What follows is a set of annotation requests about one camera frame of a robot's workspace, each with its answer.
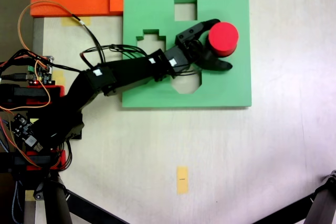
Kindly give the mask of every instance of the red cylinder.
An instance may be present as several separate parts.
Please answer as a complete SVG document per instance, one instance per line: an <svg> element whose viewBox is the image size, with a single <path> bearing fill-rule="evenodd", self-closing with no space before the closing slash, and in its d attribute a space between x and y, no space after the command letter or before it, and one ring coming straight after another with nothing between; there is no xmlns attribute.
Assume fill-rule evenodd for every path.
<svg viewBox="0 0 336 224"><path fill-rule="evenodd" d="M220 57L227 57L236 50L239 33L231 23L219 22L210 29L208 39Z"/></svg>

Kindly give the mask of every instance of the white sticker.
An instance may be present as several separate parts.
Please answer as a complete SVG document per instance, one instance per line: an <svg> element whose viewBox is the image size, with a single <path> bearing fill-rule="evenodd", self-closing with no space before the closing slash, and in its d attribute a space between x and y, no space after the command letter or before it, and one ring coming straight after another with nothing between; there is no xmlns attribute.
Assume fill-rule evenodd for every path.
<svg viewBox="0 0 336 224"><path fill-rule="evenodd" d="M170 65L172 65L172 67L174 67L176 64L177 64L177 62L176 62L176 60L173 58L173 59L171 59L170 61L169 61L169 63L170 63Z"/></svg>
<svg viewBox="0 0 336 224"><path fill-rule="evenodd" d="M93 73L96 75L96 76L102 76L103 73L100 71L100 69L96 69L93 71Z"/></svg>
<svg viewBox="0 0 336 224"><path fill-rule="evenodd" d="M33 136L29 136L27 139L26 139L26 144L28 144L30 147L32 147L36 142L36 138L34 138Z"/></svg>

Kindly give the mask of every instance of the green shape sorter board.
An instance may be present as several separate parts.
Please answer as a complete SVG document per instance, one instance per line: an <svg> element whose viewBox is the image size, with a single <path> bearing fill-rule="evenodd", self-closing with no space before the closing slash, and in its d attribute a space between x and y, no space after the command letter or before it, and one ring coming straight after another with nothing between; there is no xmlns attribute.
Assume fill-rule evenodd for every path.
<svg viewBox="0 0 336 224"><path fill-rule="evenodd" d="M175 21L174 3L182 1L124 0L123 43L136 46L144 30L159 30L169 49L174 46L178 33L199 22L218 18L232 23L239 31L236 51L225 58L233 69L222 73L203 70L202 85L193 94L179 94L169 77L161 82L152 80L123 93L123 107L251 106L249 0L196 0L197 20Z"/></svg>

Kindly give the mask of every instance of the circuit board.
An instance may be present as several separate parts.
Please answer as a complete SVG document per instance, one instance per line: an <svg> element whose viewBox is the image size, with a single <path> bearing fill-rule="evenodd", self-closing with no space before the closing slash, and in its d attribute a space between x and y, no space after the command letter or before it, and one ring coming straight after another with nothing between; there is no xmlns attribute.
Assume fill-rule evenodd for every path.
<svg viewBox="0 0 336 224"><path fill-rule="evenodd" d="M54 58L53 56L45 56L50 62L53 62ZM29 74L33 75L33 79L29 81L30 86L39 86L41 81L44 85L55 85L55 81L52 80L53 75L53 67L48 66L48 69L45 69L41 67L40 65L37 65L36 72L38 75L38 78L35 75L35 68L33 66L28 66L28 72Z"/></svg>
<svg viewBox="0 0 336 224"><path fill-rule="evenodd" d="M24 116L17 114L14 117L14 122L10 125L10 129L17 140L24 141L28 146L39 152L43 147L33 137L32 125Z"/></svg>

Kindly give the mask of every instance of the white table surface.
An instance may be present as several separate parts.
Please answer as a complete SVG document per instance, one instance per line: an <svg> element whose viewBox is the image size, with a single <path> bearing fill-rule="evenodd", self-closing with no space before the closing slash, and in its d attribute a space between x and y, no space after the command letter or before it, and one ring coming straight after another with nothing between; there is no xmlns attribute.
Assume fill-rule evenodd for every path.
<svg viewBox="0 0 336 224"><path fill-rule="evenodd" d="M121 17L91 21L102 45L122 43ZM253 223L313 192L336 168L336 0L250 0L250 33L252 107L126 110L100 95L65 185L132 224ZM44 55L85 69L81 27L45 18L43 39ZM65 77L68 89L76 74Z"/></svg>

